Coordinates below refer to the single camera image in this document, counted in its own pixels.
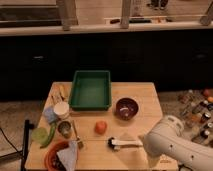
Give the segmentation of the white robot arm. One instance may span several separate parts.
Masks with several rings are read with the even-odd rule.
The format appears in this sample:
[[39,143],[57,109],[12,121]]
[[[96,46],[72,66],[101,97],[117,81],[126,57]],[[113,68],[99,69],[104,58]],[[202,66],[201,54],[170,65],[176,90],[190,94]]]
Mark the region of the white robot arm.
[[146,153],[153,158],[165,154],[196,171],[213,171],[213,149],[185,140],[182,121],[173,116],[162,117],[142,136]]

